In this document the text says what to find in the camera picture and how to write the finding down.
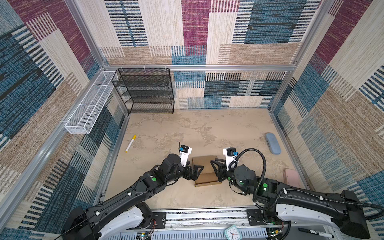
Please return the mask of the brown cardboard box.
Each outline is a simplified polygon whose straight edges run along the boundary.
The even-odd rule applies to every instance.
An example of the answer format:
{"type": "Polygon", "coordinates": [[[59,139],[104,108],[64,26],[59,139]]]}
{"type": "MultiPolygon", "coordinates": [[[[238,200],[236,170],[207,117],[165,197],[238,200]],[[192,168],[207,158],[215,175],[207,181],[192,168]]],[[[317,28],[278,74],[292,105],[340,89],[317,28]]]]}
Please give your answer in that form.
{"type": "Polygon", "coordinates": [[[196,188],[221,184],[218,181],[218,177],[216,176],[214,169],[211,165],[211,161],[215,160],[216,158],[217,156],[193,157],[193,165],[199,165],[204,167],[198,179],[195,181],[196,188]]]}

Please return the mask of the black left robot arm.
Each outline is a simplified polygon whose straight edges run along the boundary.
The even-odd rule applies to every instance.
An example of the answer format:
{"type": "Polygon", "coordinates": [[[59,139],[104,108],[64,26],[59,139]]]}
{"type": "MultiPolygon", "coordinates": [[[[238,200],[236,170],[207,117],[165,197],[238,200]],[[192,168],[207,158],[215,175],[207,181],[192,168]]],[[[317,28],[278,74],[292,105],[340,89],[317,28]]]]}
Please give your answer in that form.
{"type": "Polygon", "coordinates": [[[64,240],[106,240],[126,229],[144,229],[153,219],[145,201],[180,178],[197,180],[203,169],[200,165],[182,165],[180,156],[169,154],[160,165],[109,200],[86,210],[81,206],[73,209],[60,236],[64,240]]]}

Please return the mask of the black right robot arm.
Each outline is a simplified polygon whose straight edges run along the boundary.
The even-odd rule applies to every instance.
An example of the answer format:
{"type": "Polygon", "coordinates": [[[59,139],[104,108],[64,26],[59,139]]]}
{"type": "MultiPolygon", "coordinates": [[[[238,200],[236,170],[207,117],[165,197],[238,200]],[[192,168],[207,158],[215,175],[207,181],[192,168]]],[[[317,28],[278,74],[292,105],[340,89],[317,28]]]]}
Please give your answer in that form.
{"type": "Polygon", "coordinates": [[[245,165],[228,169],[224,160],[219,159],[212,160],[211,165],[220,182],[227,180],[241,195],[251,195],[256,207],[269,221],[313,222],[338,228],[350,237],[371,237],[367,225],[369,218],[363,211],[369,205],[360,202],[352,191],[318,193],[258,177],[245,165]]]}

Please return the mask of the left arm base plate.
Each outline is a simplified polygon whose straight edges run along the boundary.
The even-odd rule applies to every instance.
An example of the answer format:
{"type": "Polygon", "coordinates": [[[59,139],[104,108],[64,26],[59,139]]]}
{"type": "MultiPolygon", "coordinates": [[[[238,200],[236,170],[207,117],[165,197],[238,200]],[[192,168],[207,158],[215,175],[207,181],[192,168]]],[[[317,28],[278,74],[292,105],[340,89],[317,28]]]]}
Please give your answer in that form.
{"type": "Polygon", "coordinates": [[[164,229],[166,227],[167,213],[166,212],[153,212],[151,215],[144,216],[139,228],[149,229],[164,229]]]}

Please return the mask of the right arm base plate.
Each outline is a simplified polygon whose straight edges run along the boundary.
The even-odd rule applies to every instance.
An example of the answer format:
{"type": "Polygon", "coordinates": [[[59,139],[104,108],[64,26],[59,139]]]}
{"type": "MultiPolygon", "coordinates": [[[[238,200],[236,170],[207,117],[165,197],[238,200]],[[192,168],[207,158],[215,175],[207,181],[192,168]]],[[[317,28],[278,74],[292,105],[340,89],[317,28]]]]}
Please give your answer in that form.
{"type": "Polygon", "coordinates": [[[276,210],[263,211],[258,208],[246,210],[250,226],[281,225],[284,222],[278,218],[276,210]]]}

